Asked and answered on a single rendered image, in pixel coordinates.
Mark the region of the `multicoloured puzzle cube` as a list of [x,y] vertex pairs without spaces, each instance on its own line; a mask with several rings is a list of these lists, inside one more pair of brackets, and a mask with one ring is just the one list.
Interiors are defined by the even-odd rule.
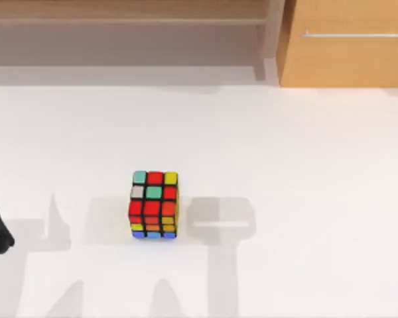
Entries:
[[133,238],[175,239],[178,203],[176,172],[133,172],[127,212]]

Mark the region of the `open wooden shelf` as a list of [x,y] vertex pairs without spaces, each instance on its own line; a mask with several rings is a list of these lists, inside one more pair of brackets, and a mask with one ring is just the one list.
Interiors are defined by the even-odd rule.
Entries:
[[246,67],[275,53],[285,0],[0,0],[0,67]]

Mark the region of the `wooden cupboard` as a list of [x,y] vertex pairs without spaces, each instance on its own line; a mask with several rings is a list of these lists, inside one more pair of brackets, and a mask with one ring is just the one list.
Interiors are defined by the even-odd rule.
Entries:
[[398,38],[303,38],[398,33],[398,0],[285,0],[276,61],[283,87],[398,87]]

